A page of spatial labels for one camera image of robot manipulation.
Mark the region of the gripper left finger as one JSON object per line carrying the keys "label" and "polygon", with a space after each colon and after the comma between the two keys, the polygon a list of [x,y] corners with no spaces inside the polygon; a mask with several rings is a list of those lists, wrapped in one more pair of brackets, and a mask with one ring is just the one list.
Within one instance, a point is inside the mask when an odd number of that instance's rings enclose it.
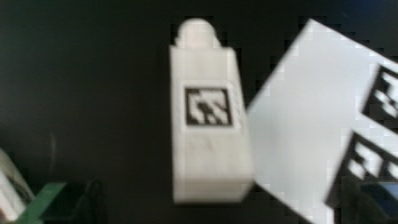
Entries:
{"label": "gripper left finger", "polygon": [[50,183],[40,193],[33,192],[11,157],[0,149],[0,224],[65,224],[58,210],[65,190],[65,183]]}

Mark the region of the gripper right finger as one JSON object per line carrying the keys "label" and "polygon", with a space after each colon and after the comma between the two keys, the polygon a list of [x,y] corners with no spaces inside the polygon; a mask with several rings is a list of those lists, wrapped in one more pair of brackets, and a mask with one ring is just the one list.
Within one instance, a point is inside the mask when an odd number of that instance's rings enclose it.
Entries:
{"label": "gripper right finger", "polygon": [[335,224],[398,224],[398,180],[345,177]]}

